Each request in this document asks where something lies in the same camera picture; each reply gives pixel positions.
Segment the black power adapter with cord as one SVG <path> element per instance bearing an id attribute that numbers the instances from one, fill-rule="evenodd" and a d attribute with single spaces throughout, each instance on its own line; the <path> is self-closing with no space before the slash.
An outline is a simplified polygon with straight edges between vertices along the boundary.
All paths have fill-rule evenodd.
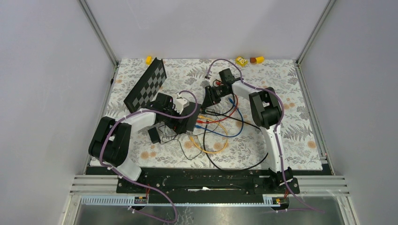
<path id="1" fill-rule="evenodd" d="M 195 156 L 188 157 L 184 151 L 182 142 L 179 140 L 181 135 L 177 133 L 174 133 L 171 136 L 167 135 L 165 124 L 160 125 L 159 127 L 153 126 L 147 130 L 147 133 L 152 144 L 158 143 L 159 145 L 165 145 L 161 150 L 165 150 L 170 156 L 176 157 L 182 155 L 184 160 L 192 161 L 202 153 L 202 151 L 199 150 Z"/>

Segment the black network switch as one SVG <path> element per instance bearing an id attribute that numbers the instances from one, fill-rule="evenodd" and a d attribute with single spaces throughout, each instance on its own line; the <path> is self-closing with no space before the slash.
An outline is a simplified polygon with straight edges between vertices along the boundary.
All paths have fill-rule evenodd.
<path id="1" fill-rule="evenodd" d="M 184 108 L 182 116 L 190 114 L 194 110 L 194 108 L 195 108 L 195 103 L 190 102 L 189 105 L 186 108 Z M 177 134 L 183 134 L 186 133 L 187 131 L 192 132 L 196 125 L 196 120 L 198 119 L 200 108 L 201 104 L 198 104 L 195 113 L 192 116 L 185 119 L 178 119 L 172 127 L 174 132 L 176 132 Z"/>

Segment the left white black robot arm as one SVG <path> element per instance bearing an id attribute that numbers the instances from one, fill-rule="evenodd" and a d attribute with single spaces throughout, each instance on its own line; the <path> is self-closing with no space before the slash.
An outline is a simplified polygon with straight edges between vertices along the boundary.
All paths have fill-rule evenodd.
<path id="1" fill-rule="evenodd" d="M 154 101 L 123 117 L 121 122 L 105 116 L 99 121 L 88 153 L 101 165 L 115 169 L 118 175 L 126 177 L 128 187 L 139 193 L 144 190 L 146 181 L 140 177 L 141 168 L 128 156 L 131 133 L 159 122 L 180 122 L 183 113 L 192 112 L 187 109 L 189 104 L 184 97 L 173 99 L 159 93 Z"/>

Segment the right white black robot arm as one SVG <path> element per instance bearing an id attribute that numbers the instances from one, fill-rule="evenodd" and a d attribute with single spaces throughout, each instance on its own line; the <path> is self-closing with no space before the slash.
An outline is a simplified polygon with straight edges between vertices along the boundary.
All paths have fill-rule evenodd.
<path id="1" fill-rule="evenodd" d="M 265 138 L 268 151 L 267 164 L 271 170 L 269 187 L 275 193 L 283 192 L 292 176 L 288 175 L 290 168 L 284 169 L 284 148 L 281 140 L 280 123 L 284 116 L 283 103 L 272 87 L 259 88 L 243 80 L 235 78 L 230 69 L 219 73 L 221 86 L 208 85 L 204 88 L 205 97 L 202 108 L 213 106 L 222 97 L 235 94 L 250 102 L 252 119 Z"/>

